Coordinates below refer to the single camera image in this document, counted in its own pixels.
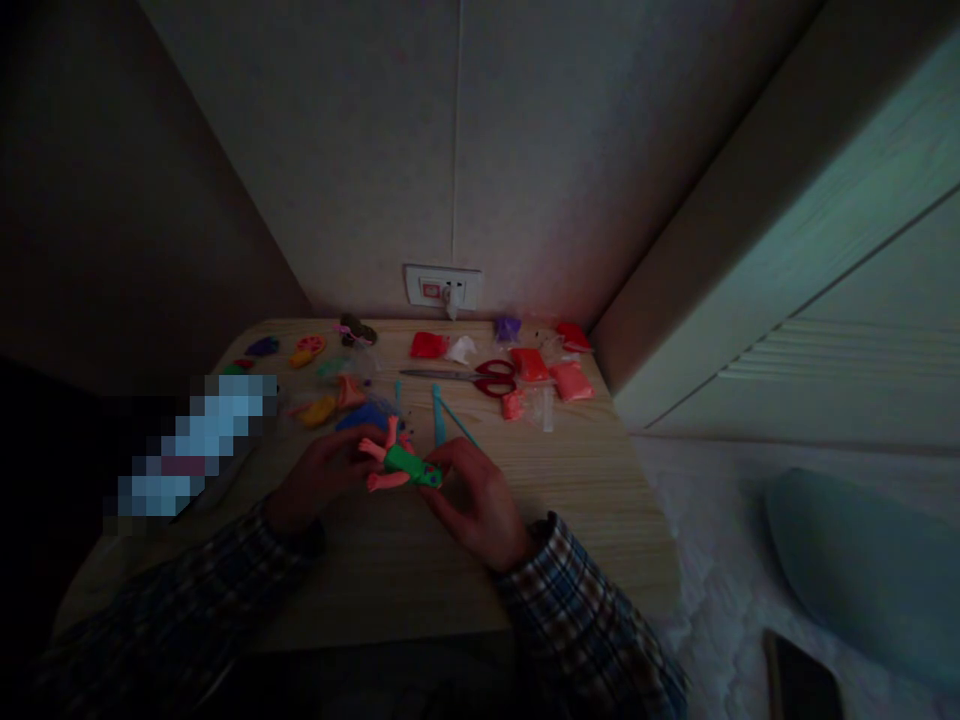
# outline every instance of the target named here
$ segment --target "scissor blade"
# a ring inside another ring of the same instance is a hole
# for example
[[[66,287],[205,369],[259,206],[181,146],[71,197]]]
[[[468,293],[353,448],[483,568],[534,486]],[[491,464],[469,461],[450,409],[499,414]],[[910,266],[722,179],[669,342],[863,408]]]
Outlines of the scissor blade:
[[[456,372],[454,370],[401,370],[401,375],[429,377],[435,380],[472,380],[476,373]]]

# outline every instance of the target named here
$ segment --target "purple clay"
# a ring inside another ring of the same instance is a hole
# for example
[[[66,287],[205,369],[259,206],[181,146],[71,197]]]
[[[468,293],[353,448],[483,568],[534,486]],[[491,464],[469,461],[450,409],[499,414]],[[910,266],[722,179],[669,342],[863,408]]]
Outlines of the purple clay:
[[[518,343],[520,342],[520,319],[499,317],[494,322],[497,330],[497,342]]]
[[[270,337],[257,340],[253,345],[247,348],[247,352],[245,354],[253,355],[254,357],[263,357],[264,355],[273,355],[279,349],[280,341],[271,335]]]

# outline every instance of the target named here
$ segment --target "wall socket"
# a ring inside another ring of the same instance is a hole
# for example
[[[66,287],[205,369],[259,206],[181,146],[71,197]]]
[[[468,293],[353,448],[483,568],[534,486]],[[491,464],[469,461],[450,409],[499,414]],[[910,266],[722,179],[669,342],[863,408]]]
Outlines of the wall socket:
[[[411,305],[444,307],[443,291],[447,286],[458,298],[461,310],[476,310],[480,305],[483,273],[479,270],[452,270],[425,265],[404,265],[407,299]]]

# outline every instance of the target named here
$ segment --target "shirt sleeve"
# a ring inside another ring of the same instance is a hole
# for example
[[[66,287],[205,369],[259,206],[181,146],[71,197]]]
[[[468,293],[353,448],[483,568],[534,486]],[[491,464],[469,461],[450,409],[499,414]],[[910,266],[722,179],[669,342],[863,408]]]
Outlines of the shirt sleeve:
[[[549,709],[561,717],[686,717],[687,680],[626,595],[550,513],[542,543],[495,578]]]
[[[71,717],[188,712],[323,545],[319,521],[296,538],[276,535],[261,501],[204,545],[132,578],[109,607],[54,638],[35,668],[35,699]]]

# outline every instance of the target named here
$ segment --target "white bedsheet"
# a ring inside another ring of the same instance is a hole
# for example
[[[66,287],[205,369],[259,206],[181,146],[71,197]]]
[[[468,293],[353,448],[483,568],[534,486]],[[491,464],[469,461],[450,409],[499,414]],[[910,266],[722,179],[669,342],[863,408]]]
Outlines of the white bedsheet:
[[[652,624],[690,676],[691,718],[770,716],[764,628],[833,671],[848,719],[960,718],[960,698],[894,675],[807,617],[777,565],[761,504],[764,480],[806,467],[960,524],[960,460],[658,438],[634,446],[677,538],[681,600]]]

